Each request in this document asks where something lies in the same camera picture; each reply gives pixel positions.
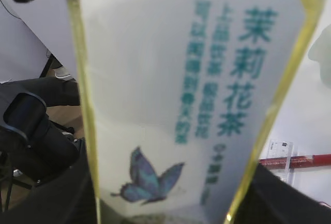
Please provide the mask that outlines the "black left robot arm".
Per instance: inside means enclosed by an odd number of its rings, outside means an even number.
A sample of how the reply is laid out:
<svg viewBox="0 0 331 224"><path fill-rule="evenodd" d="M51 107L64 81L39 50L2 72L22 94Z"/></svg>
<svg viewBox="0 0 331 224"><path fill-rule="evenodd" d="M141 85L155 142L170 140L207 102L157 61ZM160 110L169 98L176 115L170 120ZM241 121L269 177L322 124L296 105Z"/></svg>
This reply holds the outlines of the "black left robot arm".
<svg viewBox="0 0 331 224"><path fill-rule="evenodd" d="M77 82L54 77L1 84L1 152L35 183L50 181L74 165L85 145L67 137L48 107L79 106Z"/></svg>

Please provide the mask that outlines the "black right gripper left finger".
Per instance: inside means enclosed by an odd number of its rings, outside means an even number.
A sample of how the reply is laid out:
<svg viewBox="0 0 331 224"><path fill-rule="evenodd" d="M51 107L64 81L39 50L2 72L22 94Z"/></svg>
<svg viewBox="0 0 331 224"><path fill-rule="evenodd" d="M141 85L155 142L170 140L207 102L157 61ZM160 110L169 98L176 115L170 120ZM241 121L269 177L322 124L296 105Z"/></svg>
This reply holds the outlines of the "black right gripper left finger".
<svg viewBox="0 0 331 224"><path fill-rule="evenodd" d="M22 203L5 213L5 223L97 223L95 195L85 143L80 157L54 180L36 187Z"/></svg>

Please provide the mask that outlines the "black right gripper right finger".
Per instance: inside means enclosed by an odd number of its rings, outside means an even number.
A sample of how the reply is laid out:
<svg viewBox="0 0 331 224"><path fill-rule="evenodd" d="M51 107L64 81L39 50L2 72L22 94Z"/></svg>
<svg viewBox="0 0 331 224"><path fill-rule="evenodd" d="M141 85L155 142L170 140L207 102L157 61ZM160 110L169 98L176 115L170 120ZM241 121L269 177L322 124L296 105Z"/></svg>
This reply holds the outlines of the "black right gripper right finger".
<svg viewBox="0 0 331 224"><path fill-rule="evenodd" d="M233 222L324 224L330 223L330 208L302 194L259 165Z"/></svg>

